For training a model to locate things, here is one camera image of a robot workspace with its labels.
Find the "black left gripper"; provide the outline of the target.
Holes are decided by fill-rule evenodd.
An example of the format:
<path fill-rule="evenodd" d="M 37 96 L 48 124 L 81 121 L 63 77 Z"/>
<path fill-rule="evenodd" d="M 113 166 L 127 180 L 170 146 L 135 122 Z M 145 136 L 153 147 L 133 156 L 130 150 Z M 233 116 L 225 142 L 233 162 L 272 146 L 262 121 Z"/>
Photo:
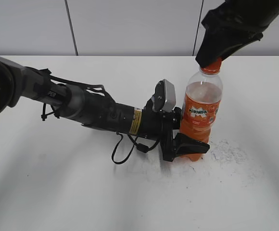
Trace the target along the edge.
<path fill-rule="evenodd" d="M 176 157 L 187 154 L 208 152 L 210 145 L 205 142 L 192 139 L 182 133 L 177 133 L 174 138 L 173 131 L 180 127 L 181 109 L 179 107 L 175 107 L 171 112 L 163 112 L 162 116 L 160 146 L 164 161 L 173 161 Z"/>

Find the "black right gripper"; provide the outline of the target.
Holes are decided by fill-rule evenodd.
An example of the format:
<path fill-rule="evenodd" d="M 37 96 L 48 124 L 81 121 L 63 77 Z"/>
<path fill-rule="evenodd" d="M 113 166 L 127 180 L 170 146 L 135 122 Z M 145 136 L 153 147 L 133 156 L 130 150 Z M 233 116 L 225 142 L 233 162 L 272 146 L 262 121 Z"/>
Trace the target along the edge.
<path fill-rule="evenodd" d="M 241 48 L 260 41 L 263 31 L 279 15 L 279 0 L 226 0 L 209 10 L 202 20 L 204 38 L 196 62 L 205 68 L 218 58 L 222 60 Z M 254 33 L 231 35 L 231 28 Z"/>

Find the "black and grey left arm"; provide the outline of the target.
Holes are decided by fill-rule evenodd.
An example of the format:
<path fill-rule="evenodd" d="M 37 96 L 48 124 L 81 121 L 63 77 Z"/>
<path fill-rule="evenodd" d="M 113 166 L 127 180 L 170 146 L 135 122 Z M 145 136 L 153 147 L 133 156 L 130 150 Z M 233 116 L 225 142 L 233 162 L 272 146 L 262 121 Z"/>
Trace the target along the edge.
<path fill-rule="evenodd" d="M 204 154 L 210 146 L 179 132 L 181 109 L 176 107 L 175 88 L 163 79 L 144 108 L 117 103 L 103 85 L 91 85 L 55 77 L 48 69 L 22 66 L 0 57 L 0 113 L 14 107 L 20 97 L 51 107 L 56 118 L 82 126 L 127 135 L 142 153 L 152 147 L 138 138 L 153 140 L 161 147 L 163 160 L 171 162 L 187 154 Z"/>

